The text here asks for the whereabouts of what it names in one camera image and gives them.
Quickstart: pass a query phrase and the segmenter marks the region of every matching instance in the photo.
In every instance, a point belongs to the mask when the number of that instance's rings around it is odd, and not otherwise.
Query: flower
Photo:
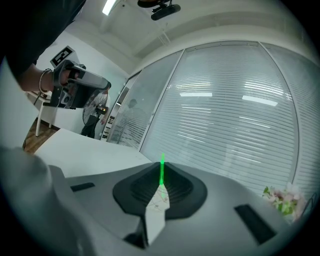
[[[275,189],[272,186],[266,187],[262,197],[281,212],[283,216],[292,215],[293,221],[302,215],[306,206],[306,200],[298,186],[289,182],[284,191]]]

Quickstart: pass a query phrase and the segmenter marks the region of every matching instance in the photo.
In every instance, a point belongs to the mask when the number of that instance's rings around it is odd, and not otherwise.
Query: window
[[[152,112],[181,52],[142,70],[124,99],[110,132],[109,142],[138,149]]]
[[[219,42],[183,54],[141,152],[227,176],[257,194],[293,178],[298,126],[290,91],[255,42]]]
[[[305,57],[265,44],[291,89],[299,122],[299,155],[293,183],[308,199],[320,184],[320,69]]]

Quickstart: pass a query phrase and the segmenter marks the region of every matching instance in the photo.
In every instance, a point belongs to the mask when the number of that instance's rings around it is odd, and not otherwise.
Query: ceiling-mounted camera
[[[181,10],[180,5],[172,4],[172,0],[139,0],[138,6],[141,8],[152,8],[159,6],[152,10],[153,14],[151,15],[151,19],[154,21],[160,20]]]

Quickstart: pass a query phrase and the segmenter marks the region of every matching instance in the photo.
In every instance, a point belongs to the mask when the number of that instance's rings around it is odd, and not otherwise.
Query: floor
[[[47,141],[52,135],[54,135],[57,131],[54,129],[49,129],[48,126],[44,124],[40,124],[39,136],[36,137],[36,126],[37,120],[34,121],[31,126],[30,131],[25,139],[25,148],[24,151],[29,153],[35,153],[40,146]]]

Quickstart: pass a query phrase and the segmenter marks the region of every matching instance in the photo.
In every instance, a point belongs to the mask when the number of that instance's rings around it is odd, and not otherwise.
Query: ceiling light
[[[181,97],[212,97],[211,92],[182,92]]]
[[[117,0],[107,0],[106,3],[105,3],[105,6],[102,10],[102,12],[105,14],[105,15],[109,15],[109,13],[111,12],[111,9],[112,7],[114,6],[115,2]]]
[[[257,97],[251,97],[251,96],[243,95],[242,99],[245,100],[245,101],[251,101],[251,102],[258,102],[258,103],[262,103],[262,104],[267,104],[267,105],[270,105],[270,106],[273,106],[273,107],[278,105],[278,102],[275,102],[275,101],[272,101],[272,100],[268,100],[268,99],[264,99],[264,98],[257,98]]]

